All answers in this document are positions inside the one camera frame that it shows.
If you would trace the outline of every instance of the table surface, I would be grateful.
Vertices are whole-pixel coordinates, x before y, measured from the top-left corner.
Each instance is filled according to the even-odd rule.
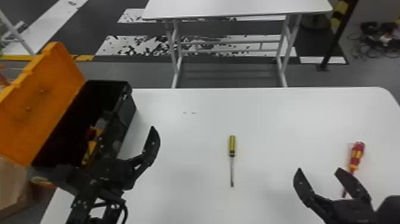
[[[400,108],[382,88],[134,89],[137,105],[120,157],[141,152],[150,126],[161,136],[153,164],[124,194],[127,223],[310,223],[297,197],[298,167],[316,193],[338,199],[333,175],[348,144],[363,141],[356,176],[376,209],[400,194]],[[235,188],[228,137],[236,135]],[[63,223],[73,197],[58,189],[42,224]]]
[[[326,13],[327,0],[150,0],[142,18],[203,18]]]

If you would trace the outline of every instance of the toolbox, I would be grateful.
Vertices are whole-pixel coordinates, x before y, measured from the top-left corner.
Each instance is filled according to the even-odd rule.
[[[64,45],[49,43],[0,92],[0,154],[45,183],[59,165],[115,158],[136,111],[127,82],[87,80]]]

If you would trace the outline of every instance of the yellow screwdriver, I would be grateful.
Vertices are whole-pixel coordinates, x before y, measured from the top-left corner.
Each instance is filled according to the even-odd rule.
[[[230,187],[233,188],[233,158],[235,157],[235,141],[234,135],[229,136],[229,157],[230,157]]]

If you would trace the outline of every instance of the cardboard box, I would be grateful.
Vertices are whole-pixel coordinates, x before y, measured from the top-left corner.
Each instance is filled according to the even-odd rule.
[[[0,158],[0,220],[33,204],[27,168]]]

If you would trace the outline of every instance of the orange toolbox lid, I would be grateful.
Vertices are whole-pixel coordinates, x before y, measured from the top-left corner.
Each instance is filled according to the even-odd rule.
[[[64,45],[47,44],[0,92],[0,155],[29,166],[84,83]]]

